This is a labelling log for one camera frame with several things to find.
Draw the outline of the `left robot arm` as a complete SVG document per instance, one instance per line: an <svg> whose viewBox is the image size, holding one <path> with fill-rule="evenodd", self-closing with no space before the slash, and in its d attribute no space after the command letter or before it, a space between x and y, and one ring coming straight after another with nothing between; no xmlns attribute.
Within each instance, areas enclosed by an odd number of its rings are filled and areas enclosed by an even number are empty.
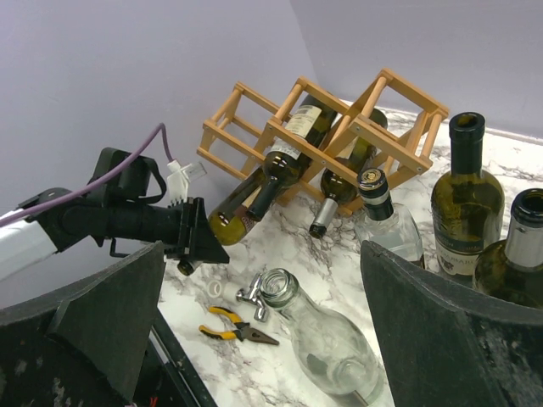
<svg viewBox="0 0 543 407"><path fill-rule="evenodd" d="M118 239L161 242L164 256L177 261L189 276L202 264L226 264L230 257L207 220L202 198L183 198L176 174L163 178L154 159L104 148L93 179L115 167L120 173L96 189L70 199L69 190L50 188L12 211L15 221L1 223L1 277L6 279L62 253L91 237L98 246L110 242L109 254L119 258Z"/></svg>

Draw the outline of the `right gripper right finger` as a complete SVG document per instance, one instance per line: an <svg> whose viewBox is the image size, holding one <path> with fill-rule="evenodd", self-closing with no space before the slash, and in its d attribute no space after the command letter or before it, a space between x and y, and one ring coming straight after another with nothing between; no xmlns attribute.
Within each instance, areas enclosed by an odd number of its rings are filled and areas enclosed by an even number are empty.
<svg viewBox="0 0 543 407"><path fill-rule="evenodd" d="M361 278L397 406L540 406L542 312L446 280L373 242Z"/></svg>

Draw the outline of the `green bottle beige label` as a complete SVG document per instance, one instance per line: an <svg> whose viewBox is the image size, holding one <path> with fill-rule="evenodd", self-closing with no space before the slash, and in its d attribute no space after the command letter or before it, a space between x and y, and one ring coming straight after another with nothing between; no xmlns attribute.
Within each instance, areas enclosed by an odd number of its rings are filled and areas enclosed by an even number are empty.
<svg viewBox="0 0 543 407"><path fill-rule="evenodd" d="M542 190L520 192L512 202L507 238L478 257L473 289L494 298L542 308Z"/></svg>

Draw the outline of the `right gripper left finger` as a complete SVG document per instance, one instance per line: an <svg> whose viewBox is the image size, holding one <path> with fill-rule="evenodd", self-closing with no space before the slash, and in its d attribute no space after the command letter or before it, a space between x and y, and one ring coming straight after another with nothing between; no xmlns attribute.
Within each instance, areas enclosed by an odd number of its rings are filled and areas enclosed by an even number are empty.
<svg viewBox="0 0 543 407"><path fill-rule="evenodd" d="M1 311L3 406L132 403L165 272L152 243Z"/></svg>

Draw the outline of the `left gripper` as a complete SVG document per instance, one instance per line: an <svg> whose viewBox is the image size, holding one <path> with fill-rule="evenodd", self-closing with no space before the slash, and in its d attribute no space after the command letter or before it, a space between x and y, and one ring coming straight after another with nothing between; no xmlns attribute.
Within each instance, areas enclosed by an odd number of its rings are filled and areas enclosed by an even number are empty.
<svg viewBox="0 0 543 407"><path fill-rule="evenodd" d="M203 198L188 198L187 201L171 204L169 209L175 215L176 237L167 249L168 259L206 264L229 263L230 256L211 230Z"/></svg>

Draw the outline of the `green bottle silver neck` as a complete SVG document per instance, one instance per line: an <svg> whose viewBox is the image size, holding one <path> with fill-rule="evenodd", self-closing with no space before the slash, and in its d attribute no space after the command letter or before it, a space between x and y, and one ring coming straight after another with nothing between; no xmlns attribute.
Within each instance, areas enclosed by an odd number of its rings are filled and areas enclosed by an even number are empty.
<svg viewBox="0 0 543 407"><path fill-rule="evenodd" d="M219 243L225 247L239 243L254 227L246 211L264 183L261 167L242 181L209 215L206 215ZM178 270L189 276L202 264L201 261L179 260Z"/></svg>

